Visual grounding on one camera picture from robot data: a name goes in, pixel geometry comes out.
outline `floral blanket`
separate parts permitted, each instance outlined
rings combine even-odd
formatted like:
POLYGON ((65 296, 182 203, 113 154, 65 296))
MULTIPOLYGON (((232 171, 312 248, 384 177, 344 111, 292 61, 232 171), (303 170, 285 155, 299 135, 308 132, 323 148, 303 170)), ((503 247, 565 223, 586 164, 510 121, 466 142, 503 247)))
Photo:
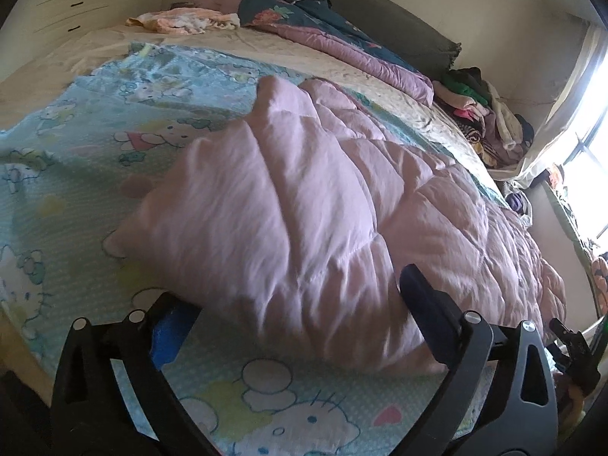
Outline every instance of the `floral blanket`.
POLYGON ((431 81, 331 9, 329 0, 242 0, 241 26, 279 34, 348 63, 431 106, 431 81))

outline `light blue bedsheet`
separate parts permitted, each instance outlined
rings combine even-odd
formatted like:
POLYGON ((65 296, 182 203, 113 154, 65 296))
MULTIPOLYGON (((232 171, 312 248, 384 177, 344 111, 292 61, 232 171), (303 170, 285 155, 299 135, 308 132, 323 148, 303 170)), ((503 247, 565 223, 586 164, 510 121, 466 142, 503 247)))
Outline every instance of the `light blue bedsheet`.
MULTIPOLYGON (((103 241, 181 147, 249 112, 266 74, 296 84, 307 77, 214 50, 133 44, 126 59, 79 77, 0 136, 0 302, 50 375, 77 317, 121 320, 162 291, 144 269, 104 252, 103 241)), ((446 153, 355 96, 404 142, 446 153)), ((136 425, 150 433, 117 371, 136 425)), ((205 312, 163 372, 193 419, 232 456, 384 456, 441 381, 279 359, 205 312)))

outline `screw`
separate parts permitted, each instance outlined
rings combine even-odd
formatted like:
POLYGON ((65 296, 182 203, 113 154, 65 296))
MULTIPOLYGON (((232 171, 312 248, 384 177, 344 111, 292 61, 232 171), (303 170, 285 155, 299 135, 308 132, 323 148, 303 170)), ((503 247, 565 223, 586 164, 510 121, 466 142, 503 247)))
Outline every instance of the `screw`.
POLYGON ((138 324, 139 322, 144 320, 145 316, 146 312, 144 312, 143 310, 133 310, 133 312, 129 314, 129 321, 133 322, 133 324, 138 324))
POLYGON ((479 324, 481 322, 481 315, 477 312, 467 312, 464 314, 464 320, 469 324, 479 324))
POLYGON ((84 317, 80 317, 80 318, 76 319, 74 321, 74 323, 72 324, 72 327, 74 328, 75 331, 80 331, 81 329, 84 329, 85 326, 86 326, 86 319, 84 317))
POLYGON ((533 333, 534 331, 536 331, 536 326, 534 325, 534 322, 530 320, 524 320, 524 322, 522 323, 522 328, 524 328, 529 333, 533 333))

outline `window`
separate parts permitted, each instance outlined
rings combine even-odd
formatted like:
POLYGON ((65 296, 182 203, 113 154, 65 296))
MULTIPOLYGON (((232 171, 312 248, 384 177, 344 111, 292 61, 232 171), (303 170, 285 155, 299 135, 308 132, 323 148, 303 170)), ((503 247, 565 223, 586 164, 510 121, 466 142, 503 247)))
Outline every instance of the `window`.
POLYGON ((568 201, 583 237, 608 251, 608 59, 595 73, 566 136, 568 201))

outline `gray headboard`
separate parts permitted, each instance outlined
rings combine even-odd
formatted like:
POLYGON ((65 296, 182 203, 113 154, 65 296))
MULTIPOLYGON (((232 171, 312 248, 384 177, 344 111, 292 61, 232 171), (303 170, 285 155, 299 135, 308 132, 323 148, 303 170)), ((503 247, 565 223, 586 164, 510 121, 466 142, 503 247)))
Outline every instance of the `gray headboard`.
POLYGON ((370 38, 438 79, 460 53, 460 44, 390 0, 331 0, 332 9, 370 38))

